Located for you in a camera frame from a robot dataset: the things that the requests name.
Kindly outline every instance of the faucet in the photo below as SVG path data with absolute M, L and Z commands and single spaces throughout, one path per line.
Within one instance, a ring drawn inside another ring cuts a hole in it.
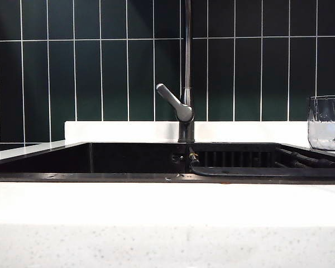
M 179 142 L 195 142 L 194 102 L 191 87 L 192 9 L 191 0 L 185 1 L 185 86 L 181 89 L 180 100 L 164 84 L 158 84 L 156 91 L 176 111 L 179 122 Z

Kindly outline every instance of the glass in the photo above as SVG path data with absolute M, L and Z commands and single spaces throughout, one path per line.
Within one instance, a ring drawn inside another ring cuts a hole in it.
M 308 140 L 314 149 L 335 151 L 335 96 L 310 98 Z

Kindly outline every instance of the kitchen sink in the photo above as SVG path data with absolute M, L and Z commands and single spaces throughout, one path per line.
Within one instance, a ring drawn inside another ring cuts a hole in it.
M 0 160 L 2 180 L 335 183 L 335 154 L 280 143 L 78 143 Z

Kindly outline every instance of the vertical subway tile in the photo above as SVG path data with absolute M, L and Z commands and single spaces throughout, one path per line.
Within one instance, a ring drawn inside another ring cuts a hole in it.
M 289 1 L 263 1 L 263 35 L 288 36 L 289 34 Z
M 103 118 L 128 119 L 126 41 L 102 42 Z
M 318 0 L 318 35 L 335 35 L 335 1 Z
M 207 0 L 192 0 L 193 37 L 207 36 Z
M 174 95 L 180 94 L 179 40 L 155 41 L 155 81 L 165 84 Z M 175 111 L 159 94 L 156 95 L 156 120 L 175 121 Z
M 206 121 L 207 101 L 207 40 L 193 40 L 192 90 L 195 102 L 195 120 Z
M 46 1 L 22 1 L 23 39 L 47 39 Z
M 0 141 L 23 141 L 20 42 L 0 42 Z
M 99 0 L 75 0 L 74 23 L 76 39 L 98 39 Z
M 290 120 L 307 120 L 308 98 L 315 94 L 315 38 L 290 41 Z
M 173 38 L 180 36 L 180 0 L 155 1 L 155 37 Z
M 129 41 L 129 114 L 132 121 L 154 120 L 152 41 Z
M 26 141 L 49 142 L 47 42 L 23 44 Z
M 236 0 L 236 36 L 260 36 L 261 12 L 261 0 Z
M 76 91 L 78 120 L 101 120 L 99 41 L 76 42 Z
M 100 0 L 102 38 L 126 38 L 126 6 L 122 0 Z
M 24 147 L 24 143 L 4 143 L 0 144 L 0 151 Z
M 152 38 L 152 0 L 128 0 L 129 38 Z
M 75 120 L 73 42 L 50 42 L 52 140 L 64 140 L 65 121 Z
M 49 38 L 73 38 L 73 2 L 72 0 L 49 1 Z
M 335 37 L 318 38 L 317 95 L 335 95 Z
M 290 1 L 290 34 L 315 35 L 317 1 Z
M 262 120 L 288 119 L 288 38 L 263 40 Z
M 261 40 L 236 40 L 236 121 L 260 119 Z
M 20 27 L 20 0 L 0 0 L 0 40 L 20 40 Z
M 233 120 L 233 40 L 209 40 L 208 117 Z
M 210 37 L 234 35 L 235 0 L 215 0 L 208 2 L 208 31 Z

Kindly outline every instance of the green tile wall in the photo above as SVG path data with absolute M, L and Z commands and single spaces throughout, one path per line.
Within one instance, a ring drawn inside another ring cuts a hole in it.
M 304 121 L 335 94 L 335 1 L 193 0 L 193 20 L 197 121 Z M 184 35 L 184 0 L 0 0 L 0 142 L 176 121 L 154 87 L 184 86 Z

